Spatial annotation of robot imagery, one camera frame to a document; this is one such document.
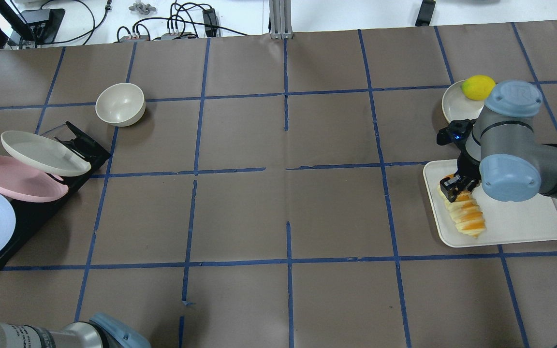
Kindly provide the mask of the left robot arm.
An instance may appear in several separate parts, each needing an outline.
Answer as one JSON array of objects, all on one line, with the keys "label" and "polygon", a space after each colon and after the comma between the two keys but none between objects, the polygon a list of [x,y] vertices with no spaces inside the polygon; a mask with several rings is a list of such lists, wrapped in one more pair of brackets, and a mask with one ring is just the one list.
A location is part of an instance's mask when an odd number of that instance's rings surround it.
[{"label": "left robot arm", "polygon": [[150,348],[137,331],[105,313],[61,330],[0,322],[0,348]]}]

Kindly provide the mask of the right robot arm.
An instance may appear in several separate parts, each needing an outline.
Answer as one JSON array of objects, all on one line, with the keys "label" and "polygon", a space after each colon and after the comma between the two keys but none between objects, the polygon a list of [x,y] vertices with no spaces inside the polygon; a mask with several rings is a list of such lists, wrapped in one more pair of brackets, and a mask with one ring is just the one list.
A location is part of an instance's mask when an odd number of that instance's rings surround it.
[{"label": "right robot arm", "polygon": [[520,202],[537,194],[557,200],[557,144],[535,141],[533,117],[544,99],[525,81],[503,81],[484,100],[476,119],[451,121],[438,145],[454,144],[457,170],[440,181],[446,200],[481,187],[497,201]]}]

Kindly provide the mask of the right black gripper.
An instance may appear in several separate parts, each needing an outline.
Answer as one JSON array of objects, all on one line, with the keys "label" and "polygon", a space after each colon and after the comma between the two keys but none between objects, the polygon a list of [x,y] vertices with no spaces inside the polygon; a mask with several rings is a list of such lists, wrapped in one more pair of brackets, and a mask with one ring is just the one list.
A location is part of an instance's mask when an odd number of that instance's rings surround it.
[{"label": "right black gripper", "polygon": [[473,192],[481,183],[480,162],[468,153],[466,147],[475,123],[476,119],[451,121],[436,135],[438,145],[454,144],[460,150],[456,161],[457,170],[450,178],[440,180],[440,190],[450,203],[457,201],[462,192]]}]

